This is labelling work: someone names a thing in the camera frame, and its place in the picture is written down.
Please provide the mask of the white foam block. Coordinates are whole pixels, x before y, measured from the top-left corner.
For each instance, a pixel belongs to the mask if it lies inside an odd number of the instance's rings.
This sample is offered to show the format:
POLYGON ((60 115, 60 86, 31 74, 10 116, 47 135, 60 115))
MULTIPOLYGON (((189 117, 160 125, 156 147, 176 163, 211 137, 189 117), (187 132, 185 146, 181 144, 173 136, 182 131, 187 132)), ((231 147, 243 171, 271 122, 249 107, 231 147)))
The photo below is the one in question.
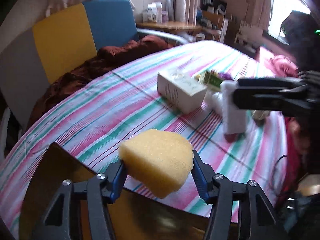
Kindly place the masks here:
POLYGON ((239 109, 233 102, 233 93, 238 85, 235 81, 226 80, 221 83, 223 132, 226 135, 244 133, 246 131, 246 111, 239 109))

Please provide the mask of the yellow sponge block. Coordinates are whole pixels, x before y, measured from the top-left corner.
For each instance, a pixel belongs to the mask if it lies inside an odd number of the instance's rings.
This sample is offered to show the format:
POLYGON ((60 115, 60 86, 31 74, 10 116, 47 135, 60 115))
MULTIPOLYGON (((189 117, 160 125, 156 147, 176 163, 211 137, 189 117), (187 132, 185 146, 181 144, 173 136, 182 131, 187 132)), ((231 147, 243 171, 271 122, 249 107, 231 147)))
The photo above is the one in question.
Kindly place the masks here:
POLYGON ((193 168, 193 146, 180 134, 149 129, 121 143, 127 173, 157 198, 178 191, 193 168))

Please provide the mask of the beige medicine box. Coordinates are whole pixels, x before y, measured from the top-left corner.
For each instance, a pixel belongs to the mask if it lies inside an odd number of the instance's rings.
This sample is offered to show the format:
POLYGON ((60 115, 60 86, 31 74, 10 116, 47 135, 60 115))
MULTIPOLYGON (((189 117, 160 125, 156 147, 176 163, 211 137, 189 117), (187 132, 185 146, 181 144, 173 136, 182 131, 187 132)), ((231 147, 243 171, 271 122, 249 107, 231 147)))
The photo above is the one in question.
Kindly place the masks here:
POLYGON ((157 91, 183 114, 201 107, 207 86, 179 71, 164 70, 157 74, 157 91))

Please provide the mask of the gold metal tray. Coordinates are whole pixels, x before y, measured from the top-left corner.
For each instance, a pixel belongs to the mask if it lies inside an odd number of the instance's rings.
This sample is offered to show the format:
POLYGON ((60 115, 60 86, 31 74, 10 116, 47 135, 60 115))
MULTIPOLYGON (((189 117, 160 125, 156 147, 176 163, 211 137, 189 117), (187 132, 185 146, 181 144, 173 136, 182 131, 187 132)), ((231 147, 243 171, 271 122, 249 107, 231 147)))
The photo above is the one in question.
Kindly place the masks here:
MULTIPOLYGON (((36 226, 60 184, 97 175, 53 143, 43 155, 25 194, 19 222, 20 239, 36 239, 36 226)), ((79 201, 80 239, 91 239, 87 201, 79 201)), ((116 239, 203 239, 209 219, 166 206, 123 187, 108 212, 116 239)))

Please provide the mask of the striped pink green bedsheet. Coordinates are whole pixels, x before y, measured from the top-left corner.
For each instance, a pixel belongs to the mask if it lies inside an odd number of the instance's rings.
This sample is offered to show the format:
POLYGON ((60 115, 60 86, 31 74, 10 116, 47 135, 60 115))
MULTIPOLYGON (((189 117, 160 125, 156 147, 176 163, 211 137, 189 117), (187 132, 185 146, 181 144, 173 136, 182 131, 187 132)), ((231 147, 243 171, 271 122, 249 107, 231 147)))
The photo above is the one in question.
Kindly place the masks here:
POLYGON ((232 181, 256 180, 275 203, 286 174, 284 117, 272 112, 263 125, 247 119, 245 133, 227 139, 221 117, 207 105, 184 115, 157 92, 157 74, 180 70, 195 76, 206 70, 234 79, 272 72, 218 42, 190 43, 152 54, 99 77, 42 116, 1 165, 1 218, 14 237, 32 175, 55 142, 96 172, 118 159, 120 143, 147 129, 180 134, 205 163, 232 181))

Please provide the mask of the cluttered wooden shelf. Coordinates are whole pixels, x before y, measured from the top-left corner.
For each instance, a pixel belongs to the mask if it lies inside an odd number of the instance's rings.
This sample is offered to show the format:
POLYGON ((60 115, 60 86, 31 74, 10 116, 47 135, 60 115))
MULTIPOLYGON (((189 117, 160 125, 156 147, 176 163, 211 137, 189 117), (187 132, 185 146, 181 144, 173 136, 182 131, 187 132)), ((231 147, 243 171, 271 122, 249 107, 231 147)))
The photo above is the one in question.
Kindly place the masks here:
POLYGON ((224 43, 229 20, 223 0, 201 0, 200 25, 209 40, 224 43))

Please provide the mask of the wooden side table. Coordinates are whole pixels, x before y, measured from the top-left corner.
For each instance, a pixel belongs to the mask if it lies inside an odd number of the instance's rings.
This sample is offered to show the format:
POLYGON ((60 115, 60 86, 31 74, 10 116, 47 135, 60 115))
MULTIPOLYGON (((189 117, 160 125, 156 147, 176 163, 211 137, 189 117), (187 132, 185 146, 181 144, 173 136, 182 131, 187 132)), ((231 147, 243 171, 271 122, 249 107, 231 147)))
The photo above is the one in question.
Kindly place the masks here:
POLYGON ((136 23, 137 28, 141 29, 150 29, 150 30, 158 30, 166 33, 177 34, 179 32, 187 32, 193 33, 195 31, 200 31, 202 29, 199 25, 187 24, 177 21, 169 21, 166 23, 153 23, 153 22, 145 22, 145 23, 136 23))

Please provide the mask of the pink patterned curtain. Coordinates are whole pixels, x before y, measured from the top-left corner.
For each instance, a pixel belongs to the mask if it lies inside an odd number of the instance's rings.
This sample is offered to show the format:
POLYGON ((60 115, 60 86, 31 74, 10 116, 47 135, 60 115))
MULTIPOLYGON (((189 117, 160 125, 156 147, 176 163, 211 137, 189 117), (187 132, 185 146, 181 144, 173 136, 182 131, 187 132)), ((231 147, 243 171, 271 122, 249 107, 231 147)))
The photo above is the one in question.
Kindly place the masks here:
POLYGON ((166 0, 170 21, 195 24, 198 7, 199 0, 166 0))

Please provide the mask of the dark red blanket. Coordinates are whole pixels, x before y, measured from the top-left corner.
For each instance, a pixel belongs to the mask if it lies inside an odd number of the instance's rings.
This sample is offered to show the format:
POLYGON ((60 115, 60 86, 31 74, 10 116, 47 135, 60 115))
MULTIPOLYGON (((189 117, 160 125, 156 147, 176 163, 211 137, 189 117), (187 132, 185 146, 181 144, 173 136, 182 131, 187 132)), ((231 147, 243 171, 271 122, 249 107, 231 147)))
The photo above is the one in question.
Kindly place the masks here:
POLYGON ((147 35, 139 41, 131 40, 122 47, 105 46, 100 48, 97 56, 59 77, 48 87, 43 96, 35 103, 27 129, 31 128, 41 116, 54 106, 94 79, 127 63, 172 47, 172 44, 158 36, 147 35))

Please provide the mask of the white product box on table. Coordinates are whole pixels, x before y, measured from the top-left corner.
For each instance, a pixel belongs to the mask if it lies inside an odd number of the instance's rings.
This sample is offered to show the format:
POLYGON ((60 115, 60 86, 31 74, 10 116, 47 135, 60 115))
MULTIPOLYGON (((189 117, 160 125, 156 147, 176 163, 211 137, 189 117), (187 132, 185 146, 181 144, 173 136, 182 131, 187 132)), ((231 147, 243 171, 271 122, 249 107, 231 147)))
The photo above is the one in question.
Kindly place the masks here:
POLYGON ((148 22, 151 23, 161 23, 162 22, 162 3, 153 2, 148 4, 147 7, 148 22))

